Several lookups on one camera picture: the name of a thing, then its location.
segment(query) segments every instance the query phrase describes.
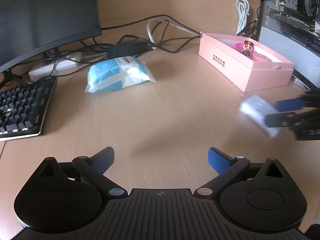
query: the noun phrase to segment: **wall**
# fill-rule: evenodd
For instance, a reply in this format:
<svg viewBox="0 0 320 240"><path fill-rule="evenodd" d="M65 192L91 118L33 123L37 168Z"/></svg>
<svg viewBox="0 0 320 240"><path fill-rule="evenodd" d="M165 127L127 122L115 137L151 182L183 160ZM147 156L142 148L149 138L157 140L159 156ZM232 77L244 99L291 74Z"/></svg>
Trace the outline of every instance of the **wall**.
<svg viewBox="0 0 320 240"><path fill-rule="evenodd" d="M248 1L252 6L249 19L255 19L260 0ZM100 22L101 27L107 27L136 21L151 15L169 14L198 31L234 34L238 23L235 2L236 0L99 0ZM146 38L145 26L146 22L104 31L97 41L116 42L125 34L135 34ZM166 37L175 38L180 35L185 35L185 33L173 28L168 30Z"/></svg>

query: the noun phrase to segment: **small box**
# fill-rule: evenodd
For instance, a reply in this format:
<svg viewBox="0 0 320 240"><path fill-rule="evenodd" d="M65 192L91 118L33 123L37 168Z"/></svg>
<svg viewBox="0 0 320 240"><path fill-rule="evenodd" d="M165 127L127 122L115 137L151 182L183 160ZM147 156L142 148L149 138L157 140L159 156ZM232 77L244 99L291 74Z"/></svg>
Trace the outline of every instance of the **small box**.
<svg viewBox="0 0 320 240"><path fill-rule="evenodd" d="M251 41L254 49L272 62L257 62L234 49L238 42ZM263 44L246 37L203 33L199 55L230 79L242 92L287 85L294 64Z"/></svg>

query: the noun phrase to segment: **white charging cable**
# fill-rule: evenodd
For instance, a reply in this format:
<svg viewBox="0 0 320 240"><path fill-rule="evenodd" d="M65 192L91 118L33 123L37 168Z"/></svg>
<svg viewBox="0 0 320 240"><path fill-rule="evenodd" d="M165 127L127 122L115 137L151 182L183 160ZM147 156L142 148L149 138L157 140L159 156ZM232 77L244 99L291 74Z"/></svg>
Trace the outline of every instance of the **white charging cable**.
<svg viewBox="0 0 320 240"><path fill-rule="evenodd" d="M237 0L236 7L239 13L239 22L236 35L243 31L247 25L247 17L249 16L250 5L248 0Z"/></svg>
<svg viewBox="0 0 320 240"><path fill-rule="evenodd" d="M147 33L148 33L149 39L150 39L150 41L151 41L152 43L156 43L155 40L154 40L154 38L152 37L152 33L151 33L151 29L150 29L150 23L151 23L152 21L159 21L159 22L167 22L167 21L165 21L165 20L162 19L162 18L152 18L152 19L150 19L150 20L148 21L148 23L147 23ZM195 32L193 32L193 31L191 31L191 30L189 30L189 29L187 29L187 28L185 28L185 27L183 27L183 26L176 25L176 24L173 24L173 23L170 23L170 22L169 22L169 25L171 25L171 26L173 26L173 27L176 27L176 28L178 28L178 29L180 29L180 30L182 30L182 31L187 32L187 33L190 33L190 34L193 34L193 35L199 35L198 33L195 33Z"/></svg>

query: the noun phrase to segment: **pink box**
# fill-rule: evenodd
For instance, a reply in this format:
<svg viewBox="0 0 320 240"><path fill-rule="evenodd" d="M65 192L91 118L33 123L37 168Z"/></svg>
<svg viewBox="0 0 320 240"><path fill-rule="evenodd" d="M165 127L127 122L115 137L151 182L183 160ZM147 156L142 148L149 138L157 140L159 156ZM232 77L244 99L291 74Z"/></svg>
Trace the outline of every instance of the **pink box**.
<svg viewBox="0 0 320 240"><path fill-rule="evenodd" d="M234 49L238 42L251 41L254 49L272 62L257 62ZM263 44L246 37L203 33L199 55L230 79L242 92L287 85L294 64Z"/></svg>

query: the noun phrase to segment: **keyboard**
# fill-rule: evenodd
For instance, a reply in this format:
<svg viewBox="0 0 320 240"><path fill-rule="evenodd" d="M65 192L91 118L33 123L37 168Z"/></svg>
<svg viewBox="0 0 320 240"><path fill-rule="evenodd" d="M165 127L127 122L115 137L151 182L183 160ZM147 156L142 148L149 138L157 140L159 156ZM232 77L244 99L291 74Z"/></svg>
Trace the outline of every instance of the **keyboard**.
<svg viewBox="0 0 320 240"><path fill-rule="evenodd" d="M0 93L0 141L37 136L56 77L46 77L30 85L19 85Z"/></svg>

